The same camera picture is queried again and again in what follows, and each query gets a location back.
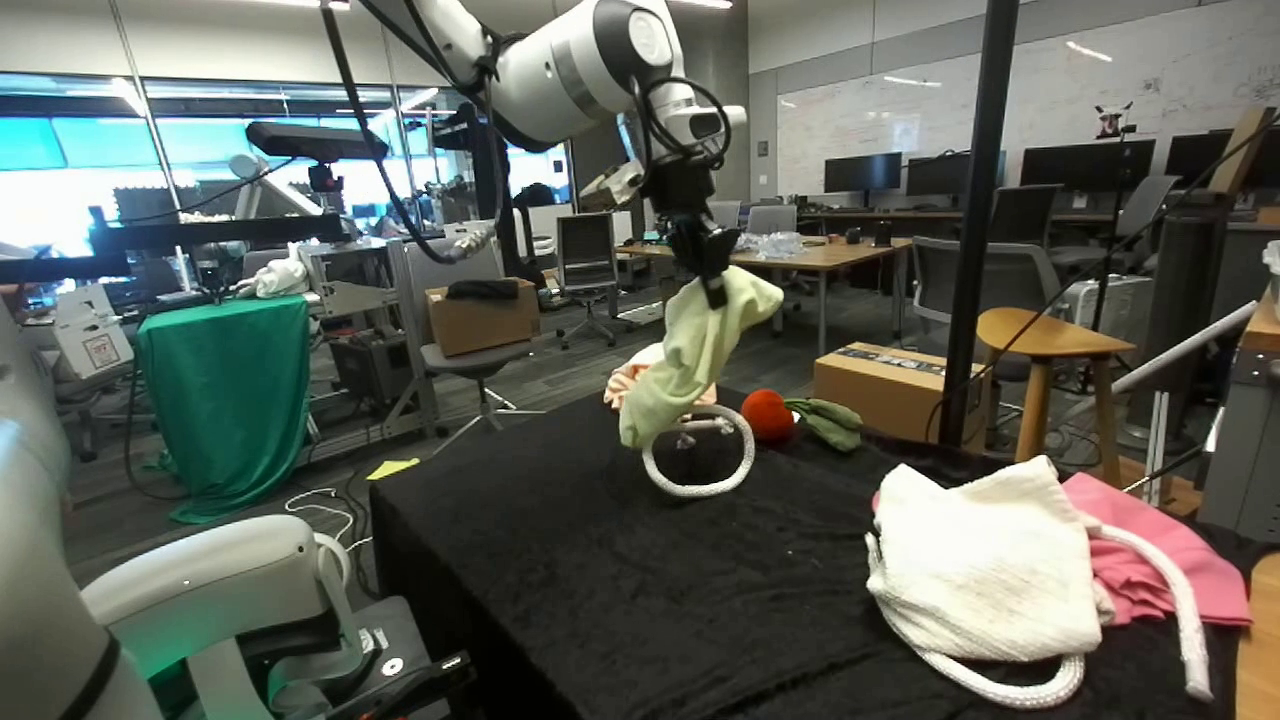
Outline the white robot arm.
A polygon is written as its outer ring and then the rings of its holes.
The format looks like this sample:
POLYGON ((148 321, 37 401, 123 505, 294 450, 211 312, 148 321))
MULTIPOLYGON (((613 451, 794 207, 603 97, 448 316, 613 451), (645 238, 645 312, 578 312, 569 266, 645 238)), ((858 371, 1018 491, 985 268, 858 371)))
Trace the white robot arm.
POLYGON ((710 213, 740 104, 683 72, 670 0, 578 0, 523 35, 497 35, 465 0, 354 0, 512 146, 548 149, 634 113, 641 194, 670 227, 675 266, 712 307, 729 302, 736 238, 710 213))

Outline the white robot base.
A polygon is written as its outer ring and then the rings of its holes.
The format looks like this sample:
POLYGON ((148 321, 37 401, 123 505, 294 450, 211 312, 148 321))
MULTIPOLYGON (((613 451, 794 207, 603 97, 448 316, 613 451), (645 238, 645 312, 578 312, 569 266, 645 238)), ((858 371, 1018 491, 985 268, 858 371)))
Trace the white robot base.
POLYGON ((252 518, 76 584, 72 451, 52 382, 0 312, 3 720, 443 720, 472 686, 434 661, 404 598, 350 602, 350 552, 300 518, 252 518))

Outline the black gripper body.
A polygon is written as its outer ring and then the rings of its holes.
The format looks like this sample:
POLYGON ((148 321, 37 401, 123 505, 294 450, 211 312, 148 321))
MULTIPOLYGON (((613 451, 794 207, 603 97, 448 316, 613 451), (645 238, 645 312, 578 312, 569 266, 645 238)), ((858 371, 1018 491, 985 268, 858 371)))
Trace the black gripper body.
POLYGON ((710 162, 656 162, 647 168, 645 194, 670 227, 670 243, 679 255, 712 252, 712 224, 710 224, 712 164, 710 162))

